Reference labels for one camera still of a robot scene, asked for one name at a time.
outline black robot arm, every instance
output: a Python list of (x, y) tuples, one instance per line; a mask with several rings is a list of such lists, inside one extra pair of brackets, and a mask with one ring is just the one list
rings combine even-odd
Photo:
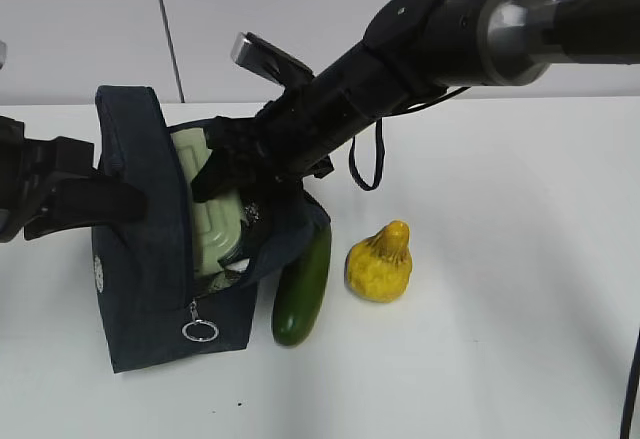
[(452, 86), (520, 86), (552, 63), (640, 62), (640, 0), (391, 0), (360, 42), (317, 77), (253, 34), (241, 66), (285, 87), (253, 118), (216, 118), (204, 201), (231, 188), (331, 171), (328, 155), (378, 119)]
[[(0, 65), (5, 48), (0, 44)], [(285, 87), (255, 117), (205, 127), (212, 154), (191, 184), (206, 201), (333, 170), (329, 154), (387, 116), (470, 86), (525, 85), (552, 63), (640, 62), (640, 0), (391, 0), (318, 76), (253, 34), (234, 60)], [(450, 87), (458, 87), (453, 93)], [(92, 167), (93, 145), (37, 141), (0, 118), (0, 242), (135, 221), (147, 199)]]

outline white tabletop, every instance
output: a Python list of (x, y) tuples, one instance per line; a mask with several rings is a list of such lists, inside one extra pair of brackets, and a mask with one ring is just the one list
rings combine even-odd
[[(293, 350), (271, 337), (270, 282), (247, 350), (114, 375), (89, 231), (0, 245), (0, 437), (616, 437), (640, 317), (639, 113), (640, 98), (456, 100), (390, 119), (372, 193), (340, 149), (307, 183), (333, 218), (333, 261)], [(0, 114), (28, 137), (99, 143), (92, 106)], [(367, 177), (372, 151), (369, 131)], [(412, 231), (407, 293), (360, 301), (345, 256), (393, 219)]]

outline green cucumber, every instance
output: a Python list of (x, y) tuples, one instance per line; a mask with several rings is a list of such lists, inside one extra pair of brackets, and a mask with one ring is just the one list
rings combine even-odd
[(318, 317), (331, 262), (331, 226), (316, 230), (311, 243), (280, 276), (271, 332), (282, 346), (304, 341)]

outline yellow gourd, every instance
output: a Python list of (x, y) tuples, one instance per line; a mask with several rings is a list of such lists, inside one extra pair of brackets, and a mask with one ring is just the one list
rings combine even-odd
[(413, 263), (409, 253), (409, 226), (393, 221), (378, 234), (359, 242), (347, 258), (347, 284), (356, 294), (376, 302), (400, 297)]

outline zipper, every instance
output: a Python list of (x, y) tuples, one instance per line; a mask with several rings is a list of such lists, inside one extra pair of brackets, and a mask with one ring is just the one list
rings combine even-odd
[[(182, 326), (182, 335), (190, 340), (191, 342), (211, 342), (214, 341), (218, 335), (220, 334), (220, 330), (218, 326), (214, 322), (207, 321), (205, 319), (200, 319), (200, 315), (198, 314), (198, 304), (195, 299), (193, 299), (189, 303), (189, 313), (191, 314), (191, 321), (187, 322), (184, 326)], [(193, 326), (204, 326), (207, 329), (207, 334), (205, 336), (194, 336), (192, 334)]]

